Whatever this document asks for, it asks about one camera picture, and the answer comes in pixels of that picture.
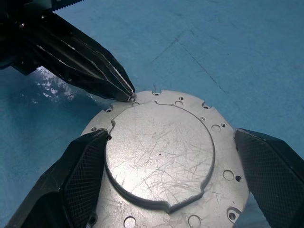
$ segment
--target aluminum disc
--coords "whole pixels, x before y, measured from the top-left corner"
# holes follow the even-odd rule
[[[141,92],[83,133],[106,128],[94,227],[232,227],[248,199],[233,129],[191,95]]]

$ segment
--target metal plate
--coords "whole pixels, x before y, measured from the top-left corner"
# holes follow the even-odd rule
[[[249,191],[233,129],[191,95],[140,92],[83,133],[106,128],[94,227],[232,227]]]

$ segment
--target circular metal plate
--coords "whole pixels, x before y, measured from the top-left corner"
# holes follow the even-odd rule
[[[141,92],[83,133],[98,128],[111,140],[94,227],[232,227],[243,211],[249,191],[233,129],[203,100]]]

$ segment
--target machined surface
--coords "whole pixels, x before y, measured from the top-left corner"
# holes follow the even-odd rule
[[[94,227],[232,227],[243,211],[249,191],[233,129],[203,100],[141,92],[83,133],[99,128],[112,138]]]

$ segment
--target blue work surface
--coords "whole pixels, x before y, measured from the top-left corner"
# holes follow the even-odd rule
[[[304,158],[302,0],[85,0],[57,11],[125,67],[137,92],[200,97],[234,127]],[[40,68],[0,71],[0,227],[109,101]],[[252,196],[238,227],[267,227]]]

